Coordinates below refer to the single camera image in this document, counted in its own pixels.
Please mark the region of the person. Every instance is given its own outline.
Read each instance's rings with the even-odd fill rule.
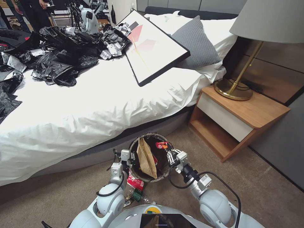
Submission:
[[[10,10],[12,11],[13,15],[17,18],[17,20],[19,21],[22,29],[24,32],[31,32],[30,29],[28,28],[27,24],[25,23],[22,15],[20,15],[19,13],[17,13],[17,11],[15,10],[15,7],[12,3],[12,0],[2,0],[4,2],[6,2],[6,4],[8,5],[8,7],[10,8]],[[20,4],[19,0],[15,0],[16,5],[18,6],[18,8],[20,9],[21,12],[23,12],[23,16],[26,17],[26,19],[29,21],[28,16],[26,15],[22,5]]]
[[[10,23],[4,13],[4,10],[2,9],[2,7],[0,6],[0,28],[2,29],[12,29],[12,27],[10,26]]]
[[[22,14],[22,11],[17,6],[15,0],[11,1],[17,13]],[[43,27],[51,26],[51,22],[45,11],[46,6],[43,0],[20,0],[20,3],[35,32],[39,32]]]

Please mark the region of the person's leg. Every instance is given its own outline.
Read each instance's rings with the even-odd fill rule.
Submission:
[[[42,9],[38,0],[27,0],[27,2],[31,5],[35,13],[37,21],[39,23],[39,29],[43,27],[52,26],[50,20],[48,19],[47,12],[44,9]]]
[[[9,23],[9,21],[8,21],[8,19],[7,19],[7,17],[6,17],[6,15],[5,15],[5,13],[4,13],[4,11],[3,11],[3,9],[2,9],[1,6],[0,6],[0,14],[1,14],[2,20],[6,24],[6,27],[8,29],[12,29],[12,27],[10,26],[10,23]]]
[[[5,22],[4,22],[4,20],[2,19],[2,17],[0,17],[0,28],[7,29],[7,26],[6,26]]]
[[[20,15],[19,13],[17,13],[17,11],[15,10],[15,8],[13,6],[9,6],[10,10],[12,11],[13,15],[17,18],[17,20],[19,21],[19,23],[21,24],[21,27],[23,28],[24,32],[31,32],[28,28],[28,26],[26,25],[22,15]],[[24,13],[24,9],[22,6],[19,7],[19,9],[21,10],[21,12]]]
[[[39,32],[40,25],[39,25],[39,19],[36,18],[35,12],[33,11],[32,7],[29,4],[28,0],[22,0],[20,1],[22,8],[24,11],[23,13],[26,14],[28,21],[30,22],[31,26],[33,27],[35,32]]]

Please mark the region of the framed picture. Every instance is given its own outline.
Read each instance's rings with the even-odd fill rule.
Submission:
[[[184,46],[133,10],[121,23],[128,23],[132,42],[126,56],[139,86],[151,82],[190,56]]]

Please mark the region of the trash bin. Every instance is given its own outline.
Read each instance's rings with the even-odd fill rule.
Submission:
[[[167,153],[164,149],[158,149],[156,147],[156,143],[157,142],[167,142],[168,140],[164,136],[157,134],[157,133],[147,133],[147,134],[140,136],[139,138],[144,138],[146,143],[150,146],[152,154],[157,159],[157,165],[156,165],[157,178],[154,179],[153,177],[143,173],[139,169],[140,164],[139,164],[139,159],[138,159],[138,155],[136,152],[137,147],[138,147],[138,138],[136,138],[129,147],[129,150],[131,150],[131,152],[134,152],[134,155],[135,155],[135,164],[131,168],[133,174],[137,178],[143,180],[144,182],[153,183],[153,182],[157,182],[157,181],[164,179],[165,177],[168,176],[169,168],[170,168],[169,164],[168,164]]]

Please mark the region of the gray lamp shade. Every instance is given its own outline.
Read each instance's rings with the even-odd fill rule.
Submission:
[[[253,40],[304,43],[304,0],[248,0],[230,32]]]

